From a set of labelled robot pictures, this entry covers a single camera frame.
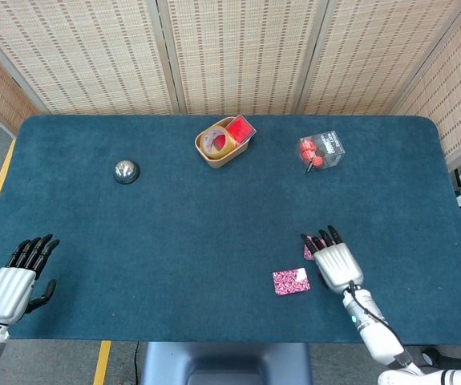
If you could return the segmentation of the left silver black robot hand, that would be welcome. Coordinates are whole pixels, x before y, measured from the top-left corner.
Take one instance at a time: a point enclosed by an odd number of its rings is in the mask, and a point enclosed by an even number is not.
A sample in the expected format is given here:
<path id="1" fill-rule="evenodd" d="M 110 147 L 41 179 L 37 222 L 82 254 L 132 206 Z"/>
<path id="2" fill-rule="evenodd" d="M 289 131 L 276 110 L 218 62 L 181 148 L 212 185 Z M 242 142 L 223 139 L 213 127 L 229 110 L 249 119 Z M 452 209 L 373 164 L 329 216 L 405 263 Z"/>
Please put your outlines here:
<path id="1" fill-rule="evenodd" d="M 55 293 L 57 282 L 51 279 L 44 292 L 32 298 L 35 283 L 60 240 L 51 233 L 20 242 L 9 261 L 0 269 L 0 325 L 10 326 L 23 315 L 45 306 Z"/>

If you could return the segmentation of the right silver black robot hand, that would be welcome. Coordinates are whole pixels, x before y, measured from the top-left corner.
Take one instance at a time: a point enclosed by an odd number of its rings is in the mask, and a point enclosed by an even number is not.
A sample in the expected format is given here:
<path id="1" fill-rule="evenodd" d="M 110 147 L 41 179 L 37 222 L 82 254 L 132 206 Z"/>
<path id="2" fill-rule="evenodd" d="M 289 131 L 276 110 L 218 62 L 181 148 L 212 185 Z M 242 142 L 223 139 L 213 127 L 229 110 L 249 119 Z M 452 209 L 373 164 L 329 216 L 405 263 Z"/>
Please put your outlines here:
<path id="1" fill-rule="evenodd" d="M 364 281 L 362 269 L 332 226 L 319 230 L 318 236 L 300 235 L 305 247 L 315 261 L 326 286 L 334 293 L 342 294 L 351 287 L 361 286 Z"/>

